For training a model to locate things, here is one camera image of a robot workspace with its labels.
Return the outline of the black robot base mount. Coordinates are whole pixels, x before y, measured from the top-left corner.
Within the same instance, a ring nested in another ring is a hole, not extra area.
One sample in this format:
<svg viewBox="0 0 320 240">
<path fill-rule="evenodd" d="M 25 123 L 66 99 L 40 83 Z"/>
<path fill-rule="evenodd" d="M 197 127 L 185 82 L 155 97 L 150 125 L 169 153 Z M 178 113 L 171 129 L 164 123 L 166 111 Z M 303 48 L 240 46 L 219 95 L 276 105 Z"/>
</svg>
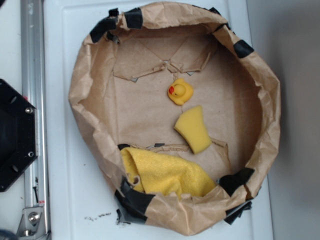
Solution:
<svg viewBox="0 0 320 240">
<path fill-rule="evenodd" d="M 37 158 L 36 108 L 0 80 L 0 191 L 6 192 Z"/>
</svg>

